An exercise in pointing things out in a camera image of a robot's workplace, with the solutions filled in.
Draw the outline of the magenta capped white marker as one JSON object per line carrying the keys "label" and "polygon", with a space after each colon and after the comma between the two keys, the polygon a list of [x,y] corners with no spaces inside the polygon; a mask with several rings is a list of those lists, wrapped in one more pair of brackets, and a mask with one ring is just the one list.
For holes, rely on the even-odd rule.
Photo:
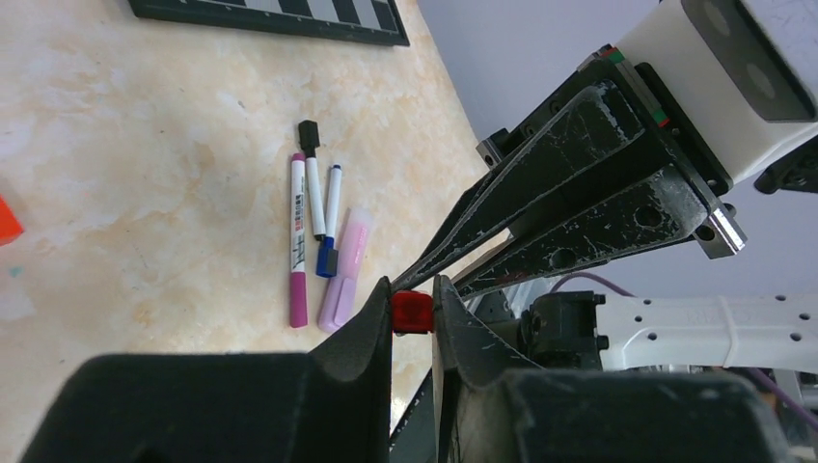
{"label": "magenta capped white marker", "polygon": [[305,155],[297,152],[290,160],[289,325],[292,328],[308,325],[305,180]]}

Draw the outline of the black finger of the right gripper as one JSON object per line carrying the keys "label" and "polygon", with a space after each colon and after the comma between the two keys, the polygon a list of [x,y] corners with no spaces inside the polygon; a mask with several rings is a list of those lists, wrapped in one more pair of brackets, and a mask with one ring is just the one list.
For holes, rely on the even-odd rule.
{"label": "black finger of the right gripper", "polygon": [[527,213],[536,215],[527,231],[466,272],[514,240],[531,238],[653,175],[667,161],[661,127],[631,92],[609,79],[590,84],[462,194],[422,255],[393,286],[414,288]]}
{"label": "black finger of the right gripper", "polygon": [[604,264],[688,238],[708,203],[672,166],[455,277],[462,296]]}

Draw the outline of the black capped white marker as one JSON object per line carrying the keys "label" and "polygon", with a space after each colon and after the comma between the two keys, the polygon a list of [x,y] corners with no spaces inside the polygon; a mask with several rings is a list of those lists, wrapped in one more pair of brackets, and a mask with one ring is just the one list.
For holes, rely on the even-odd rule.
{"label": "black capped white marker", "polygon": [[299,135],[299,146],[301,151],[305,154],[305,168],[311,206],[313,236],[317,241],[321,242],[326,236],[326,224],[324,218],[322,189],[318,172],[318,162],[316,157],[316,150],[320,147],[318,125],[315,121],[303,120],[297,125],[297,129]]}

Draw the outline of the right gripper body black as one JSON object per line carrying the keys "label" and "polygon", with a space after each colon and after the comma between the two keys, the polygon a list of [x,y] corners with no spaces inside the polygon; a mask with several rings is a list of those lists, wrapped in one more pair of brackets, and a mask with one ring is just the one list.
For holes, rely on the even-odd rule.
{"label": "right gripper body black", "polygon": [[[654,118],[657,124],[673,138],[710,191],[717,197],[727,193],[733,186],[732,178],[654,67],[647,62],[632,64],[618,49],[609,44],[589,56],[590,59],[602,57],[617,57],[621,60],[617,67],[625,71],[628,81],[637,87],[643,104],[656,111]],[[477,152],[489,168],[495,168],[514,150],[523,146],[541,126],[561,110],[575,94],[573,88],[577,86],[579,74],[580,72],[575,70],[516,127],[511,130],[501,128],[479,142]],[[734,206],[726,203],[720,203],[714,208],[695,230],[694,239],[709,259],[734,256],[742,251],[747,243],[746,234],[735,221]]]}

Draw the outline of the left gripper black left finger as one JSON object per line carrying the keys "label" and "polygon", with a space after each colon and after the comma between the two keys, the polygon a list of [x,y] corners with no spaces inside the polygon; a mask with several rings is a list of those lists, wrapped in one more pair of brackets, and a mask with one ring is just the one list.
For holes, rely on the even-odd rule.
{"label": "left gripper black left finger", "polygon": [[392,287],[307,353],[118,354],[65,383],[26,462],[385,462]]}

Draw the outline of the red pen cap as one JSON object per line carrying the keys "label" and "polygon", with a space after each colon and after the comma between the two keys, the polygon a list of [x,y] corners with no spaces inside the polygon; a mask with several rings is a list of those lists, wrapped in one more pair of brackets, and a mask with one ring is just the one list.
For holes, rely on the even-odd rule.
{"label": "red pen cap", "polygon": [[397,291],[391,298],[393,332],[401,335],[434,331],[434,300],[414,290]]}

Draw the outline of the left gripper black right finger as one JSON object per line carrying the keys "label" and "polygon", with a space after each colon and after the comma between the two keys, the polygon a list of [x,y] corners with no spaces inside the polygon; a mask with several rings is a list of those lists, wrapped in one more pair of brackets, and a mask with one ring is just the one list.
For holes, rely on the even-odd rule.
{"label": "left gripper black right finger", "polygon": [[545,369],[433,282],[440,462],[789,462],[751,384],[728,373]]}

